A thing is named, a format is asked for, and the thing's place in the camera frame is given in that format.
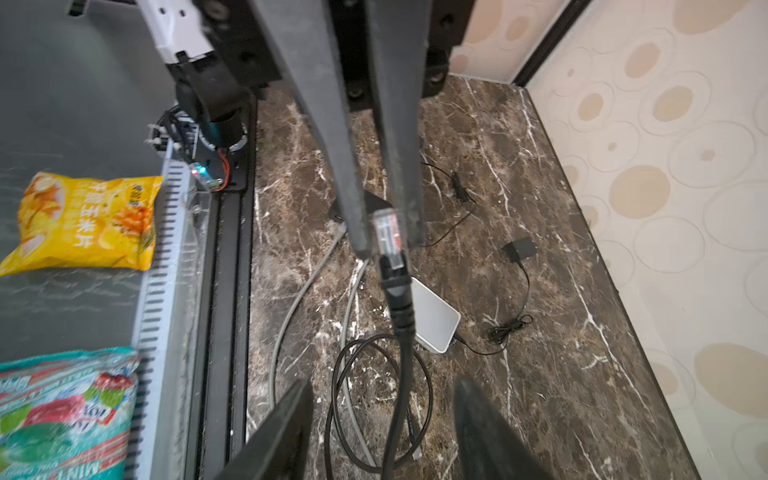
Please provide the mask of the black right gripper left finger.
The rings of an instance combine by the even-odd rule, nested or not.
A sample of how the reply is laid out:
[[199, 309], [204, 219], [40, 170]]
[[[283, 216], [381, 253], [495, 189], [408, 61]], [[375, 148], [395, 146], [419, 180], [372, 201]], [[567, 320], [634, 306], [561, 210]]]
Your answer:
[[312, 421], [312, 383], [297, 380], [215, 479], [303, 479]]

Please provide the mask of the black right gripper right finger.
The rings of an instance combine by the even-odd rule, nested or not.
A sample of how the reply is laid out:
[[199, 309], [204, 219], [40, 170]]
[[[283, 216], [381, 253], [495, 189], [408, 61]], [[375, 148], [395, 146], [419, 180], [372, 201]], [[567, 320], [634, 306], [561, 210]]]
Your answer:
[[553, 479], [471, 378], [456, 381], [453, 406], [466, 479]]

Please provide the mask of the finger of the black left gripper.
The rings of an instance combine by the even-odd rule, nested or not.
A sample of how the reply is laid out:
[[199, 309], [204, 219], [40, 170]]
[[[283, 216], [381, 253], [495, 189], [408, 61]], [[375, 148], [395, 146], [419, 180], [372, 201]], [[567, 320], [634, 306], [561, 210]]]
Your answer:
[[369, 258], [370, 227], [330, 7], [326, 1], [262, 0], [250, 6], [326, 158], [351, 248]]
[[419, 103], [428, 47], [429, 1], [366, 1], [368, 64], [380, 150], [401, 230], [424, 241]]

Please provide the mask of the black power adapter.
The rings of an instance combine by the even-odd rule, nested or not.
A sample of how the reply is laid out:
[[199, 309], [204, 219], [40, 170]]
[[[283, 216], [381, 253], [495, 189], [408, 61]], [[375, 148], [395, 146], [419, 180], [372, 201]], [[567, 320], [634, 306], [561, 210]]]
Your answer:
[[513, 240], [502, 247], [507, 259], [512, 263], [522, 263], [537, 254], [537, 246], [530, 236]]

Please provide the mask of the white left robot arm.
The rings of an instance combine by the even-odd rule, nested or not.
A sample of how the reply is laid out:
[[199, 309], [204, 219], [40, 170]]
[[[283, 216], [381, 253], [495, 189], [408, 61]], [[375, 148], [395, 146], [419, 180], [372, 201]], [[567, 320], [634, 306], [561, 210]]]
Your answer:
[[258, 90], [286, 83], [330, 168], [355, 254], [374, 250], [351, 128], [371, 110], [400, 232], [425, 238], [418, 120], [463, 40], [470, 1], [143, 1], [182, 108], [229, 147]]

